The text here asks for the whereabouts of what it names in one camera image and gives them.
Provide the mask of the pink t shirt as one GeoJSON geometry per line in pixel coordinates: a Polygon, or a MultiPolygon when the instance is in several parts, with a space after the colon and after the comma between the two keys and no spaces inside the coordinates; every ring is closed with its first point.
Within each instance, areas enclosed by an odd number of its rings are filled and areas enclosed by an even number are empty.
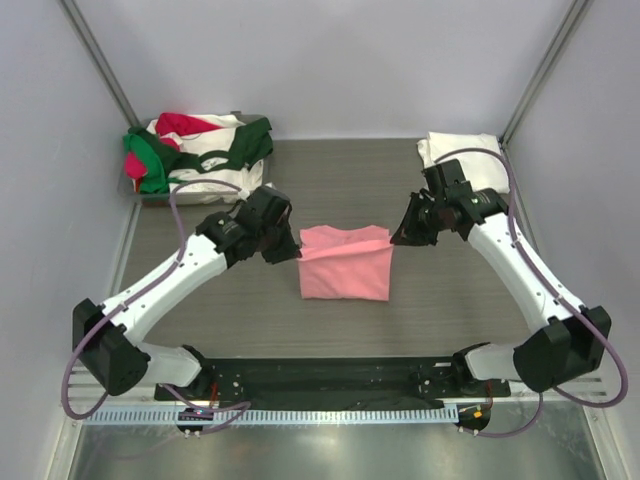
{"type": "Polygon", "coordinates": [[[389,300],[393,245],[388,229],[320,225],[301,230],[300,238],[302,298],[389,300]]]}

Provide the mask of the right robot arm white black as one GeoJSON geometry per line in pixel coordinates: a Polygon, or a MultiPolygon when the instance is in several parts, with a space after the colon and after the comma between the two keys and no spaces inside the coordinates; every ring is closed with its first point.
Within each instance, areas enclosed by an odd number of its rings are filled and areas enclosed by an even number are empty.
{"type": "Polygon", "coordinates": [[[450,230],[493,268],[531,332],[521,344],[480,343],[456,352],[452,366],[462,382],[515,380],[540,393],[596,371],[604,355],[599,336],[611,319],[567,291],[509,222],[509,208],[491,188],[473,189],[456,159],[423,171],[425,188],[410,196],[391,242],[426,246],[450,230]]]}

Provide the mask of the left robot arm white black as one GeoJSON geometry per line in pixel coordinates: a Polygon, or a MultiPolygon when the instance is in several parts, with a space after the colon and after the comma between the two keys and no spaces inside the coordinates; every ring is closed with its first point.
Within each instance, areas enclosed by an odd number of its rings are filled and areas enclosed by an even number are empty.
{"type": "Polygon", "coordinates": [[[127,290],[97,305],[85,299],[72,313],[80,362],[110,396],[136,386],[168,384],[196,398],[215,381],[214,367],[189,346],[146,343],[149,331],[194,290],[240,261],[261,254],[269,264],[296,259],[290,199],[261,186],[230,212],[205,218],[181,237],[176,253],[127,290]]]}

